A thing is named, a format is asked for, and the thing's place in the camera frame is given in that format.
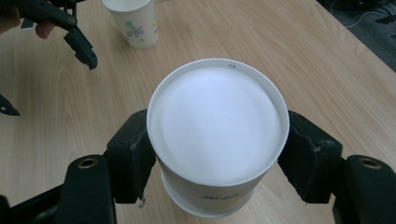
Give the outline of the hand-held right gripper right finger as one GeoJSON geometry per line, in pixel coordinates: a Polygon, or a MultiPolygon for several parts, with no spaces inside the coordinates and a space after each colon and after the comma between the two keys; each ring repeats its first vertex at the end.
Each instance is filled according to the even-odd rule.
{"type": "Polygon", "coordinates": [[[343,146],[303,115],[290,110],[289,118],[289,136],[277,162],[304,202],[327,203],[343,146]]]}

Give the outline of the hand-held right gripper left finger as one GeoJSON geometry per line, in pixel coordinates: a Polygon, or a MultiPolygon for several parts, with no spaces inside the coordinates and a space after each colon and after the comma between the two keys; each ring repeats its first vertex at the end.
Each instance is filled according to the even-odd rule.
{"type": "Polygon", "coordinates": [[[147,109],[133,113],[106,145],[111,191],[116,203],[144,200],[156,154],[149,141],[147,109]]]}

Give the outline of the plain white paper cup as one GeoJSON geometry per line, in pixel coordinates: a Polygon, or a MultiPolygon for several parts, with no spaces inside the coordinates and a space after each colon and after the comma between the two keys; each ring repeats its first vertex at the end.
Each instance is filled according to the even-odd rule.
{"type": "Polygon", "coordinates": [[[199,185],[165,171],[162,180],[167,194],[179,208],[204,218],[226,217],[238,211],[258,185],[258,181],[230,187],[199,185]]]}

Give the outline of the white flower print paper cup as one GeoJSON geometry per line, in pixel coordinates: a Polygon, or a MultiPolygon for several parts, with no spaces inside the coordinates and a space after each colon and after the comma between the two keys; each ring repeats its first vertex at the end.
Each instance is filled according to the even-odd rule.
{"type": "Polygon", "coordinates": [[[153,46],[158,40],[154,0],[102,0],[127,42],[135,49],[153,46]]]}
{"type": "Polygon", "coordinates": [[[286,145],[290,119],[263,73],[233,60],[204,59],[161,82],[147,127],[171,199],[192,215],[213,218],[248,202],[286,145]]]}

